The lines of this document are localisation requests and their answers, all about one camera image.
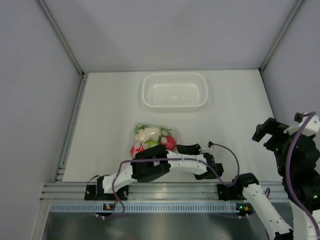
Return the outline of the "clear zip top bag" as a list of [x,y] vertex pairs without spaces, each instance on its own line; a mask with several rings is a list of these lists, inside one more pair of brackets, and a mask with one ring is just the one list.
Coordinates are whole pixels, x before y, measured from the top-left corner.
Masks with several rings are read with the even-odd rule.
[[134,140],[133,140],[133,144],[130,148],[130,156],[132,158],[136,157],[136,154],[148,150],[147,146],[145,144],[145,142],[141,142],[141,141],[137,141],[135,140],[135,136],[138,132],[139,129],[144,129],[147,127],[154,127],[154,128],[160,128],[161,130],[161,135],[159,137],[155,137],[153,139],[153,141],[157,141],[159,142],[159,145],[163,145],[162,144],[162,137],[164,136],[172,136],[175,138],[176,140],[176,145],[179,143],[179,135],[178,135],[178,131],[176,128],[174,127],[168,127],[165,125],[156,125],[156,124],[150,124],[150,123],[143,123],[143,122],[138,122],[135,126],[134,126]]

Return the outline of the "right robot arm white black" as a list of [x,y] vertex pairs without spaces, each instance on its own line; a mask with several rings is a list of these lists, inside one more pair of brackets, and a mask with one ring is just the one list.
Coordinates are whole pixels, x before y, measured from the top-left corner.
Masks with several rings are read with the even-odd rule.
[[259,217],[271,240],[318,240],[320,238],[320,159],[315,137],[320,119],[315,112],[297,113],[296,124],[274,118],[257,125],[252,140],[260,142],[275,157],[281,181],[268,189],[253,173],[241,174],[232,186],[232,198],[246,201]]

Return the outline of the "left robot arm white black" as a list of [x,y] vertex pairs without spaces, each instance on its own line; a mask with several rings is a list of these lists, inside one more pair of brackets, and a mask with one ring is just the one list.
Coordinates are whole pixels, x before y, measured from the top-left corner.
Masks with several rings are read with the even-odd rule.
[[134,159],[121,162],[116,173],[99,177],[95,193],[107,200],[125,186],[153,182],[172,171],[191,173],[196,180],[222,176],[223,165],[216,163],[211,153],[202,151],[199,144],[177,145],[176,150],[157,145],[137,153]]

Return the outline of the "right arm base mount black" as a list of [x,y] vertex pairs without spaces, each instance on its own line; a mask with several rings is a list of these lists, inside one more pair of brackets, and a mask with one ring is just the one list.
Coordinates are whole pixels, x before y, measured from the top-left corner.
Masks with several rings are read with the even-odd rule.
[[233,200],[245,200],[242,194],[243,188],[236,185],[225,186],[223,184],[217,185],[218,199],[222,201],[233,201]]

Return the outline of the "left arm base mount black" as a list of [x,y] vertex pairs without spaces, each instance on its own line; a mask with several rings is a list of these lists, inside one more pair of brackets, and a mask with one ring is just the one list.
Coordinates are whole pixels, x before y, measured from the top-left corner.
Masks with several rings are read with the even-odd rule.
[[[117,196],[121,201],[126,201],[128,199],[128,193],[129,193],[128,185],[120,188],[116,192]],[[115,201],[116,197],[114,196],[113,193],[98,194],[97,186],[95,184],[90,184],[86,186],[84,200],[85,201]]]

